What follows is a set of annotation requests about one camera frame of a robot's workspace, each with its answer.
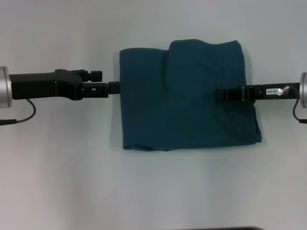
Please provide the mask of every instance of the white table surface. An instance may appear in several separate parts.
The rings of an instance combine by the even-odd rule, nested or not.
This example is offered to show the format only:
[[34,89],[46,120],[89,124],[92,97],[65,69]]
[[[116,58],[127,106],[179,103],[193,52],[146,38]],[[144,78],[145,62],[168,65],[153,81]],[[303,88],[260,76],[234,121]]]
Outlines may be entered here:
[[[124,48],[238,40],[248,83],[298,82],[306,9],[287,0],[1,0],[0,64],[10,73],[102,70],[112,81]],[[293,100],[256,102],[260,144],[170,152],[122,149],[118,95],[33,102],[32,120],[0,127],[1,229],[307,228],[307,126],[292,117]],[[31,112],[13,101],[0,116]]]

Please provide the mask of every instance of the folded cloth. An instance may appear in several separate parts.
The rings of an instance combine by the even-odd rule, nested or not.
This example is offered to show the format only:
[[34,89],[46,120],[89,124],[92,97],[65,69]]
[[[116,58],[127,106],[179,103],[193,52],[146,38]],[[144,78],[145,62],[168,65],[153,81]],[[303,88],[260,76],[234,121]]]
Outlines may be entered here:
[[169,50],[120,52],[123,148],[175,150],[261,142],[253,102],[215,100],[216,89],[246,85],[238,41],[174,41]]

